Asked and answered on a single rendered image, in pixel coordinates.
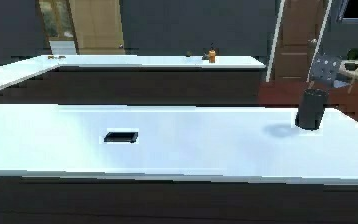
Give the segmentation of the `white top dark counter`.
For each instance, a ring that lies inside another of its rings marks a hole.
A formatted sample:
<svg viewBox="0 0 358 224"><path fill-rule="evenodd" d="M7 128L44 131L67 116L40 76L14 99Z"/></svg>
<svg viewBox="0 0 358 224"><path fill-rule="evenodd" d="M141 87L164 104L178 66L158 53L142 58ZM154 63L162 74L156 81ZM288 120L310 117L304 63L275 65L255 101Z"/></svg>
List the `white top dark counter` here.
<svg viewBox="0 0 358 224"><path fill-rule="evenodd" d="M251 106L265 74L251 56L39 56L0 66L0 104Z"/></svg>

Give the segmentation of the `tan wooden door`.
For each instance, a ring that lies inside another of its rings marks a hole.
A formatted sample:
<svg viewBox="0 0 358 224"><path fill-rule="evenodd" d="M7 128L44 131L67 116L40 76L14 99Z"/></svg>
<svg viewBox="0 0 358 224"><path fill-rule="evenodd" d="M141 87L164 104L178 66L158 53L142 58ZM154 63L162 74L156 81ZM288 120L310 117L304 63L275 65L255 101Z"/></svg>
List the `tan wooden door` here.
<svg viewBox="0 0 358 224"><path fill-rule="evenodd" d="M120 0L69 0L80 55L124 55Z"/></svg>

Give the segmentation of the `black flat telephone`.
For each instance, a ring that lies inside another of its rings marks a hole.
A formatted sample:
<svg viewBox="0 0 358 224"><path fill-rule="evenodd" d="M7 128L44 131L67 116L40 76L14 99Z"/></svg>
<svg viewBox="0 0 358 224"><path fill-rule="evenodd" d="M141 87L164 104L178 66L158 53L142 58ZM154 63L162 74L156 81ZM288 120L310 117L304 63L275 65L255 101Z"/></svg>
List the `black flat telephone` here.
<svg viewBox="0 0 358 224"><path fill-rule="evenodd" d="M137 132L108 132L104 137L104 141L135 143L137 138Z"/></svg>

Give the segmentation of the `window with wooden frame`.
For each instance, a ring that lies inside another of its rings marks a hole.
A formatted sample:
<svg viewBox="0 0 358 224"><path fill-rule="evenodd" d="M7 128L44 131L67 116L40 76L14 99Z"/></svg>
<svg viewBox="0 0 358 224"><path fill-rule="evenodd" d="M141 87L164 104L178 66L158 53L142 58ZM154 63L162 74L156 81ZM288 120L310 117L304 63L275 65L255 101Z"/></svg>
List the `window with wooden frame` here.
<svg viewBox="0 0 358 224"><path fill-rule="evenodd" d="M73 41L75 30L69 0L39 0L45 32L50 41Z"/></svg>

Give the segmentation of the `pale wooden table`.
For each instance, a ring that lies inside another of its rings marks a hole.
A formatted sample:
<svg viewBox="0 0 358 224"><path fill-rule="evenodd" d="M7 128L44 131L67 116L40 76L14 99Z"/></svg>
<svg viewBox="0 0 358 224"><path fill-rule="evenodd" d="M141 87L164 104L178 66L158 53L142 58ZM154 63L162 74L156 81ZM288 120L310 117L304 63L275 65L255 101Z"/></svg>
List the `pale wooden table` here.
<svg viewBox="0 0 358 224"><path fill-rule="evenodd" d="M355 85L355 82L358 81L358 67L355 70L348 70L346 64L355 64L358 65L358 60L343 60L340 64L339 73L351 79L350 86L348 87L347 93L350 93Z"/></svg>

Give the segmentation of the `white top dark kitchen island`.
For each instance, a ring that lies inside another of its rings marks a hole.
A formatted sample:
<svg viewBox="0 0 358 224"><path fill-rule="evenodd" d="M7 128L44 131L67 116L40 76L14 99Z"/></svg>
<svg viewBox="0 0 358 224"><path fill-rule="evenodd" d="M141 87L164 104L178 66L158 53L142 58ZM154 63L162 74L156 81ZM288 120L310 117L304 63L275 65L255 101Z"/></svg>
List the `white top dark kitchen island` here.
<svg viewBox="0 0 358 224"><path fill-rule="evenodd" d="M0 104L0 224L358 224L358 123L295 115Z"/></svg>

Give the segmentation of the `black cylinder container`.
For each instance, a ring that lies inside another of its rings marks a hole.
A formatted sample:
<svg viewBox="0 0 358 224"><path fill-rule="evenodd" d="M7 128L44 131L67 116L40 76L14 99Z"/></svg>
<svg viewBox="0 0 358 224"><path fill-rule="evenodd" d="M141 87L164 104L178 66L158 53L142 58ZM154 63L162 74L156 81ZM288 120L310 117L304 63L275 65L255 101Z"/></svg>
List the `black cylinder container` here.
<svg viewBox="0 0 358 224"><path fill-rule="evenodd" d="M295 125L304 130L318 130L328 102L328 92L322 89L306 89L295 117Z"/></svg>

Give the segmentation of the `dark window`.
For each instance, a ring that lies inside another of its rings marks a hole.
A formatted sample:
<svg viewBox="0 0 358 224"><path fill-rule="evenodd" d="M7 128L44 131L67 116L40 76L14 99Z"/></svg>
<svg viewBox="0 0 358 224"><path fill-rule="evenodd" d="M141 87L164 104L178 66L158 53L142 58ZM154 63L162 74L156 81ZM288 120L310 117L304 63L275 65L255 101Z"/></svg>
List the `dark window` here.
<svg viewBox="0 0 358 224"><path fill-rule="evenodd" d="M342 0L337 20L358 23L358 0Z"/></svg>

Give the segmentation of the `brown room door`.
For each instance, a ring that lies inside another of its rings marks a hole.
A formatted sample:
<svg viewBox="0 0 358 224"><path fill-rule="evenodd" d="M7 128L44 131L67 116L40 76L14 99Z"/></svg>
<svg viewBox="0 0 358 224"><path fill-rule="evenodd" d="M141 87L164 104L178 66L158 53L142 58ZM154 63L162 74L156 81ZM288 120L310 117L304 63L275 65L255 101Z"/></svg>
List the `brown room door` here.
<svg viewBox="0 0 358 224"><path fill-rule="evenodd" d="M273 63L275 81L306 81L327 0L285 0Z"/></svg>

